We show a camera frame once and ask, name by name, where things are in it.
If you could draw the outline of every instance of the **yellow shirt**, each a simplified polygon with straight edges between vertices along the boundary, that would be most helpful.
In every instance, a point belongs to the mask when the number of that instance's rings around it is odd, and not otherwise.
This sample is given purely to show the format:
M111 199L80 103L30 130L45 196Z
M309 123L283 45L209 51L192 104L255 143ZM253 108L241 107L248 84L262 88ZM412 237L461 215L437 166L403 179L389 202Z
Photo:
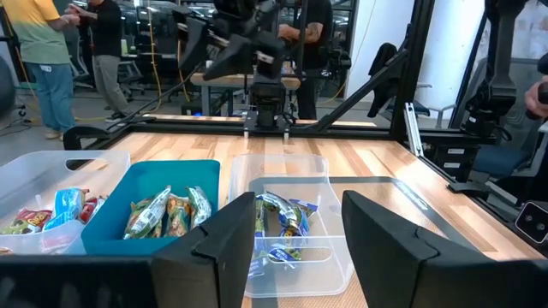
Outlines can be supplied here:
M52 0L0 0L0 5L21 43L23 62L70 63L63 33L53 30L47 22L60 18ZM11 29L4 30L5 34L13 34Z

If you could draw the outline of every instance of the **teal bin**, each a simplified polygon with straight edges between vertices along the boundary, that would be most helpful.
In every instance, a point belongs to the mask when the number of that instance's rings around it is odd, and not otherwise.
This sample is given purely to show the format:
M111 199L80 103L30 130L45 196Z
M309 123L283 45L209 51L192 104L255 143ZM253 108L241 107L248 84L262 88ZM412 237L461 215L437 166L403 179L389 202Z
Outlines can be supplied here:
M132 165L114 192L82 231L86 253L91 255L151 255L175 237L122 240L131 213L131 203L151 197L171 185L171 192L187 197L186 187L201 187L218 210L221 164L214 160L157 161Z

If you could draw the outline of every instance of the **snack bag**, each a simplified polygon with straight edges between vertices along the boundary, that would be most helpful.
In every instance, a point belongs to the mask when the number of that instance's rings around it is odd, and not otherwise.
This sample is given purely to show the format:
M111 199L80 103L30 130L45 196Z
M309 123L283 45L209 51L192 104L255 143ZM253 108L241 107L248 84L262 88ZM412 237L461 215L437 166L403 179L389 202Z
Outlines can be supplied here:
M269 211L277 212L279 215L286 216L288 219L297 219L293 214L293 208L295 206L272 192L260 194L257 196L257 200L262 201L262 205Z
M14 221L0 234L33 234L42 231L45 223L51 218L51 210L22 209Z
M170 195L168 199L168 229L165 234L168 236L183 236L190 226L190 203L188 198Z
M145 238L161 222L170 192L171 186L167 186L154 199L140 201L137 205L132 204L132 214L123 235L125 240Z
M80 217L88 189L69 188L55 193L55 215L45 224L44 230L63 225Z
M154 229L147 234L145 237L147 239L157 239L162 236L162 219L154 226Z
M299 236L308 235L307 214L299 205L291 203L272 192L260 194L257 200L262 201L262 205L266 209L278 213L278 220L283 228L292 228Z
M6 247L0 247L0 256L9 256L13 254L14 252L11 249Z
M103 206L105 201L105 198L98 197L98 198L89 198L86 200L86 203L84 204L84 208L80 212L80 215L78 219L83 223L88 223L93 216L98 212L98 209Z
M211 216L211 204L201 188L187 187L187 189L190 208L192 209L190 213L190 229L193 229Z
M299 206L301 210L305 212L307 218L310 218L310 216L314 215L314 213L318 211L317 205L299 199L290 199L289 202L292 204L297 204L297 206Z
M299 236L294 232L292 228L285 228L280 233L281 237L293 237ZM272 245L271 250L268 253L268 257L273 262L294 262L301 261L301 249L288 247L291 246L291 240L288 240L285 245L275 244Z
M255 202L256 219L255 219L255 245L253 246L253 255L251 256L251 264L249 265L248 278L254 278L265 274L265 266L267 263L265 241L265 208L262 202Z

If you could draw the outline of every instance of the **sneaker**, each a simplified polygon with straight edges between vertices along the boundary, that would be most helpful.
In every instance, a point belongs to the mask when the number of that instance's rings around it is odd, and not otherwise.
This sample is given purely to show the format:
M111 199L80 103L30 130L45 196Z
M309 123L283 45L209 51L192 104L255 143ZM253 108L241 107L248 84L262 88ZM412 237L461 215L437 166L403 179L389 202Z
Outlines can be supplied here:
M59 132L55 129L46 128L46 130L45 130L45 138L46 139L57 139L57 138L59 138L59 136L61 136L61 132Z
M107 122L107 123L116 123L116 122L119 122L123 118L124 118L123 114L114 113L111 116L109 116L108 118L104 119L104 121Z

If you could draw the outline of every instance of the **white plastic bin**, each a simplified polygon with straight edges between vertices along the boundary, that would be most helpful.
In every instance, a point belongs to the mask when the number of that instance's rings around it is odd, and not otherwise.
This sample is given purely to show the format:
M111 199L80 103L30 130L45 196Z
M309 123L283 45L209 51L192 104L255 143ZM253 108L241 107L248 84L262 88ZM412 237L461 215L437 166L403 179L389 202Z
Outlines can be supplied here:
M315 155L244 155L232 164L229 200L244 192L266 191L280 197L316 204L306 237L279 237L277 215L265 211L265 238L255 245L301 248L301 261L267 260L265 274L247 280L245 295L252 298L320 296L343 292L354 271L344 236L341 203L329 183L327 160Z
M77 170L68 166L82 163ZM53 210L57 190L78 187L90 196L110 194L129 168L124 151L37 151L0 167L0 228L19 210ZM0 247L15 254L83 253L77 221L36 234L0 235Z

